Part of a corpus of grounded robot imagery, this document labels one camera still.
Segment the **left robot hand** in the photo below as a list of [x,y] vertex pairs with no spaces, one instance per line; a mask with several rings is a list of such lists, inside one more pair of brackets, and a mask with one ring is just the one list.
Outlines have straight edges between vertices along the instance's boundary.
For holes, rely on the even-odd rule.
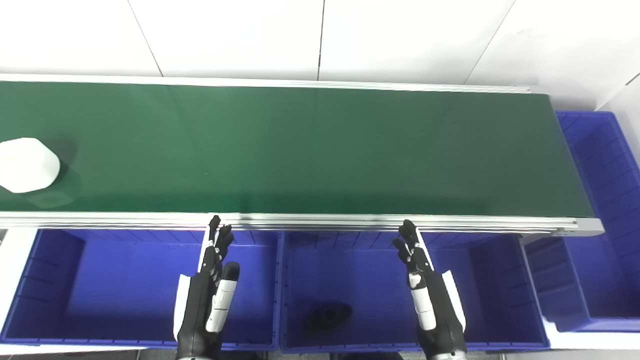
[[180,277],[173,321],[176,360],[220,357],[223,329],[241,272],[237,262],[224,262],[233,240],[233,227],[222,225],[220,216],[214,215],[198,271]]

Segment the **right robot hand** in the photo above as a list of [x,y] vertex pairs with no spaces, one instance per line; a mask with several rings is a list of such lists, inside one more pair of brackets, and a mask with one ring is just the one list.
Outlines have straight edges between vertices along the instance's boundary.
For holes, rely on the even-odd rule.
[[438,272],[416,225],[405,219],[392,244],[406,266],[418,318],[418,343],[428,360],[466,360],[466,315],[451,271]]

